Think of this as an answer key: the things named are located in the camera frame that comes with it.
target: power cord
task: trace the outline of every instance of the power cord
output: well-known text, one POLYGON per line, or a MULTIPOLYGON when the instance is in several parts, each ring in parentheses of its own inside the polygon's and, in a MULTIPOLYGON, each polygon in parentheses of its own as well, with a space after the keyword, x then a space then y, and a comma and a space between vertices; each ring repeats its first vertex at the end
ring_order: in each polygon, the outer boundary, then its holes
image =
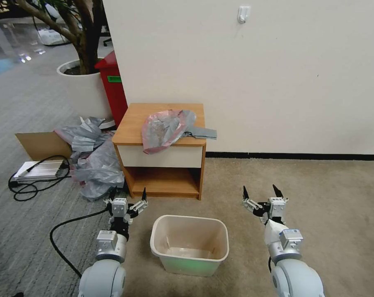
POLYGON ((86 219, 86 218, 89 218, 89 217, 94 217, 96 215, 100 215, 106 211, 111 211, 111 204, 107 204, 106 208, 99 211, 99 212, 95 212, 93 214, 88 214, 88 215, 85 215, 83 217, 77 217, 75 219, 70 219, 70 220, 67 220, 67 221, 64 221, 60 224, 57 224, 55 227, 52 228, 51 232, 49 233, 49 240, 51 241, 51 244, 52 246, 54 247, 55 251, 58 253, 58 255, 68 264, 68 266, 70 266, 70 268, 78 275, 79 278, 81 278, 81 272, 78 271, 78 269, 63 255, 63 253, 59 250, 59 248, 57 247, 57 245, 55 244, 54 242, 54 232, 56 229, 58 229, 60 226, 63 226, 63 225, 66 225, 68 223, 71 223, 71 222, 75 222, 75 221, 79 221, 79 220, 82 220, 82 219, 86 219))
POLYGON ((268 259, 268 268, 269 268, 269 272, 272 272, 272 268, 271 268, 271 257, 269 257, 269 259, 268 259))
POLYGON ((55 157, 61 157, 66 163, 65 164, 62 164, 60 168, 66 168, 67 169, 67 172, 64 176, 61 176, 61 177, 55 177, 53 179, 41 179, 41 180, 37 180, 37 181, 33 181, 31 183, 28 183, 28 182, 23 182, 23 183, 20 183, 18 181, 12 181, 12 178, 14 177, 14 175, 17 173, 15 172, 13 175, 11 175, 11 177, 8 179, 8 188, 11 192, 14 193, 14 200, 16 201, 19 201, 19 202, 24 202, 24 201, 28 201, 30 199, 33 199, 34 197, 37 196, 38 192, 42 192, 42 191, 45 191, 49 188, 52 188, 53 186, 55 186, 56 184, 60 183, 62 180, 64 180, 65 178, 68 178, 68 177, 71 177, 69 176, 68 174, 70 173, 70 162, 68 161, 68 158, 66 158, 65 156, 62 156, 62 155, 54 155, 54 156, 50 156, 48 158, 45 158, 45 159, 42 159, 40 162, 34 164, 33 166, 31 166, 30 168, 28 168, 25 173, 28 173, 30 172, 34 167, 36 167, 37 165, 41 164, 42 162, 44 161, 47 161, 48 159, 51 159, 51 158, 55 158, 55 157), (55 182, 53 184, 51 184, 50 186, 47 186, 45 188, 42 188, 42 189, 39 189, 35 183, 38 183, 38 182, 55 182), (20 187, 20 186, 24 186, 23 188, 19 189, 19 190, 15 190, 14 188, 17 188, 17 187, 20 187), (28 187, 32 187, 33 190, 27 190, 27 191, 24 191, 24 189, 28 188, 28 187), (32 196, 26 198, 26 199, 19 199, 17 198, 17 196, 19 194, 29 194, 29 193, 33 193, 32 196))

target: wooden nightstand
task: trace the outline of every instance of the wooden nightstand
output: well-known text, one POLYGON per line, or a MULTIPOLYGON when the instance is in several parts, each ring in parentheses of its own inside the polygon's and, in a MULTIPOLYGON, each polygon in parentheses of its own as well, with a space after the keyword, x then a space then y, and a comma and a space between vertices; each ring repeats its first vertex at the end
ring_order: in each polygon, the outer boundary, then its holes
POLYGON ((167 109, 186 109, 196 113, 195 126, 205 127, 203 104, 129 105, 113 137, 132 198, 140 197, 144 187, 148 196, 194 197, 201 199, 206 140, 182 137, 166 150, 143 153, 141 127, 153 113, 167 109))

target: potted plant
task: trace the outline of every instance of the potted plant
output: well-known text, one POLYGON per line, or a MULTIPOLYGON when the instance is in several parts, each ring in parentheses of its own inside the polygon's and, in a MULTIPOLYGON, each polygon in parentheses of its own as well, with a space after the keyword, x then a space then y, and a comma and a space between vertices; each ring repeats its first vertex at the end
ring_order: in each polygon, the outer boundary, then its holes
POLYGON ((112 120, 100 74, 95 69, 97 48, 105 19, 102 0, 16 0, 21 8, 46 23, 73 44, 78 59, 68 61, 57 72, 68 84, 69 97, 78 114, 112 120), (56 9, 67 25, 59 24, 48 12, 56 9))

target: wastebasket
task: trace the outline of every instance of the wastebasket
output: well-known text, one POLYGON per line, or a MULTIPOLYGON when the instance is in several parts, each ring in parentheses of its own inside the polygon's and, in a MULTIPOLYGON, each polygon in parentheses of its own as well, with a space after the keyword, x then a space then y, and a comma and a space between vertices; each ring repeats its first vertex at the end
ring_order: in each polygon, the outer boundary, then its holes
POLYGON ((115 52, 112 51, 109 53, 95 65, 95 68, 100 71, 111 113, 113 114, 115 125, 118 127, 128 109, 128 105, 126 103, 124 87, 122 86, 115 52))
POLYGON ((150 246, 168 272, 212 276, 228 256, 228 231, 217 219, 163 215, 154 223, 150 246))

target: cardboard box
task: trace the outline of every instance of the cardboard box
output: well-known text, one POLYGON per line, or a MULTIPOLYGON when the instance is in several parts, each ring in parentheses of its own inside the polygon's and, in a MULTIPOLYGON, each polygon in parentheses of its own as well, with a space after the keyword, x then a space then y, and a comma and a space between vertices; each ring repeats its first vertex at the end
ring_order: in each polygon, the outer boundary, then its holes
POLYGON ((16 133, 15 136, 33 161, 40 161, 54 155, 69 158, 72 153, 69 144, 55 132, 16 133))

